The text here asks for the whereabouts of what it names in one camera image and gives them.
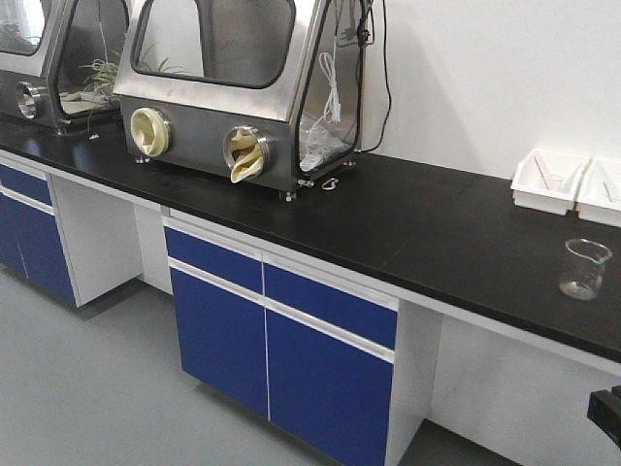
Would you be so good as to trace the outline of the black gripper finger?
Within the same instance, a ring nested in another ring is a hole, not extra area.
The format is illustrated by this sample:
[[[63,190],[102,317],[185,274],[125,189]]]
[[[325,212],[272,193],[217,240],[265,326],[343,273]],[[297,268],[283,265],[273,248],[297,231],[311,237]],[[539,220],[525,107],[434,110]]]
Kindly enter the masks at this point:
[[[589,396],[587,417],[620,448],[620,386],[593,391]]]

